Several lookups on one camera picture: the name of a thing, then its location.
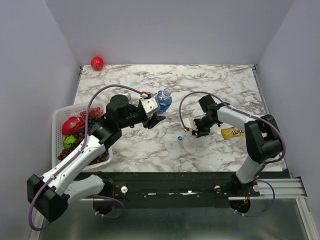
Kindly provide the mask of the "dark purple grape bunch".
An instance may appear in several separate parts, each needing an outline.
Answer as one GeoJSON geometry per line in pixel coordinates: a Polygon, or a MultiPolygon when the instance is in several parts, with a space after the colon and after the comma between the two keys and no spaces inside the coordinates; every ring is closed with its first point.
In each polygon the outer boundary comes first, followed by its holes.
{"type": "MultiPolygon", "coordinates": [[[[84,140],[85,137],[85,129],[82,128],[80,130],[77,130],[74,134],[72,134],[74,137],[76,137],[76,141],[73,144],[73,146],[69,149],[65,149],[63,146],[63,141],[65,140],[65,138],[68,136],[62,136],[62,150],[58,150],[57,151],[57,157],[56,159],[58,160],[58,162],[63,161],[73,150],[76,149],[76,147],[78,147],[78,145],[84,140]]],[[[96,164],[101,164],[104,162],[107,162],[110,158],[110,154],[109,151],[106,150],[104,153],[102,153],[101,155],[99,155],[98,157],[96,157],[94,160],[92,160],[88,166],[92,166],[92,165],[96,165],[96,164]]]]}

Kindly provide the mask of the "red apple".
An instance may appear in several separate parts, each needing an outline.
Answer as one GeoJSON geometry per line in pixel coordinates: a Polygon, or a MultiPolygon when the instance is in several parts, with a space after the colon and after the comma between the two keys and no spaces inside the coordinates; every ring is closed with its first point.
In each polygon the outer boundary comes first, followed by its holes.
{"type": "Polygon", "coordinates": [[[95,71],[101,71],[104,67],[104,61],[101,57],[95,56],[91,59],[90,65],[95,71]]]}

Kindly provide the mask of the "black mounting rail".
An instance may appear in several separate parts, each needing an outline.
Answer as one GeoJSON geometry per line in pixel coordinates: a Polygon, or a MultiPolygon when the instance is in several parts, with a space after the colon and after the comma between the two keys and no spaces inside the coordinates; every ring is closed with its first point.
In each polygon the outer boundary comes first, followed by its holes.
{"type": "Polygon", "coordinates": [[[258,197],[256,182],[240,189],[233,172],[105,172],[99,193],[127,209],[228,208],[232,198],[258,197]]]}

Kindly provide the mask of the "red grape bunch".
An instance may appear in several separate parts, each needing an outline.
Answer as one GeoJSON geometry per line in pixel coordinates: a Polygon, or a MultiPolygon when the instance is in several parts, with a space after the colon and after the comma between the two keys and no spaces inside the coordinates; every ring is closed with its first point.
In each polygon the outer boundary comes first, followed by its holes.
{"type": "Polygon", "coordinates": [[[100,107],[93,107],[93,108],[90,108],[90,110],[87,111],[84,110],[82,112],[80,112],[80,116],[85,119],[86,116],[88,116],[89,119],[92,119],[92,118],[95,118],[95,119],[100,119],[104,114],[104,111],[100,108],[100,107]]]}

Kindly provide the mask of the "white fruit basket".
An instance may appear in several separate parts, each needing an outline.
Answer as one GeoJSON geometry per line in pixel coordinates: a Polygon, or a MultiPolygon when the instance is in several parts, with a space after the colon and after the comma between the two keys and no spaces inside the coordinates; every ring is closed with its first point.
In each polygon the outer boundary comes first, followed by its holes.
{"type": "MultiPolygon", "coordinates": [[[[88,103],[80,103],[71,106],[66,106],[56,110],[52,117],[52,138],[51,138],[51,166],[55,167],[60,163],[58,160],[59,153],[64,149],[63,141],[65,136],[62,134],[62,126],[69,117],[79,116],[82,111],[85,111],[88,107],[88,103]]],[[[113,158],[112,147],[108,149],[108,157],[101,162],[90,164],[86,166],[83,172],[93,172],[100,167],[104,167],[111,162],[113,158]]]]}

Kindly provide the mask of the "blue labelled plastic bottle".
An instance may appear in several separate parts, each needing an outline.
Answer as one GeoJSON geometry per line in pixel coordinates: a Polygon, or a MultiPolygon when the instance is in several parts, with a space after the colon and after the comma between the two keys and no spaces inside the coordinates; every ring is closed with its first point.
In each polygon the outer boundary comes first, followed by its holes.
{"type": "Polygon", "coordinates": [[[172,91],[170,88],[159,90],[155,97],[159,110],[156,112],[158,116],[163,116],[172,104],[172,91]]]}

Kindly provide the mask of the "upside-down energy drink can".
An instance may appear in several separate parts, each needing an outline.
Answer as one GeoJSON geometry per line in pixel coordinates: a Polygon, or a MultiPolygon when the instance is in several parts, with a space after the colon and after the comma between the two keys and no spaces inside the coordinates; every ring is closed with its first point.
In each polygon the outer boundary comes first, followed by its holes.
{"type": "Polygon", "coordinates": [[[130,93],[124,92],[123,95],[124,95],[129,101],[132,100],[132,97],[131,97],[131,94],[130,94],[130,93]]]}

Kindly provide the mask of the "green fruit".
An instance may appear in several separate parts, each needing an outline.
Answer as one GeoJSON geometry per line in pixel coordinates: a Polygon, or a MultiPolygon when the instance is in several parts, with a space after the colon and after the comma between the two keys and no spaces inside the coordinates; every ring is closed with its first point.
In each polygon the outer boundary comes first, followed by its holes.
{"type": "Polygon", "coordinates": [[[67,150],[70,149],[76,141],[76,137],[73,135],[67,136],[63,141],[63,147],[67,150]]]}

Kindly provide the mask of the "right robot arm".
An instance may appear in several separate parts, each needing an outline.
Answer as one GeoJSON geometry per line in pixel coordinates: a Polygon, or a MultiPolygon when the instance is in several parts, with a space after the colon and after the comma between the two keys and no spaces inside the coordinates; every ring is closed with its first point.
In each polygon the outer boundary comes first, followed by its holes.
{"type": "Polygon", "coordinates": [[[248,156],[232,175],[229,184],[230,191],[241,196],[247,192],[256,175],[263,170],[267,160],[286,150],[275,118],[270,114],[254,116],[232,108],[227,103],[218,104],[210,95],[202,97],[198,103],[205,115],[191,122],[192,135],[197,138],[207,136],[214,125],[220,126],[223,123],[244,132],[248,156]]]}

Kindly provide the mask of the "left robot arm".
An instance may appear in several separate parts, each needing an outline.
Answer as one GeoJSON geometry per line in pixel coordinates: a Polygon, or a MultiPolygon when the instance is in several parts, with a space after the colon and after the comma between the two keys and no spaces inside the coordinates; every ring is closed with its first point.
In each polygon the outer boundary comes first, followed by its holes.
{"type": "Polygon", "coordinates": [[[65,160],[42,176],[33,174],[27,180],[29,211],[36,209],[51,223],[61,217],[72,202],[94,195],[107,197],[112,180],[104,173],[93,173],[78,182],[74,179],[121,138],[122,129],[137,124],[152,129],[162,121],[164,117],[156,114],[159,108],[150,94],[142,95],[138,106],[130,104],[124,95],[114,95],[106,106],[105,115],[87,131],[83,141],[65,160]]]}

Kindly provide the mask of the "yellow candy bag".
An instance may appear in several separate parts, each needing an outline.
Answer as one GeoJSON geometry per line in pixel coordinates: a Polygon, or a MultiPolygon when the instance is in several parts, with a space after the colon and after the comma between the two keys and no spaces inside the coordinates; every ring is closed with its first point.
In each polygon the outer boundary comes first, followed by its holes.
{"type": "Polygon", "coordinates": [[[220,130],[220,133],[225,140],[242,137],[244,135],[244,132],[241,129],[234,126],[229,128],[223,128],[220,130]]]}

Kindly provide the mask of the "red dragon fruit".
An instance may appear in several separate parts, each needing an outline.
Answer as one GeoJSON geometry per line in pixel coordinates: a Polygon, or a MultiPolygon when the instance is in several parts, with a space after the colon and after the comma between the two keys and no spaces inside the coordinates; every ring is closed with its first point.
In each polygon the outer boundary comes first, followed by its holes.
{"type": "Polygon", "coordinates": [[[71,116],[62,125],[61,133],[64,136],[74,134],[85,126],[85,121],[81,116],[71,116]]]}

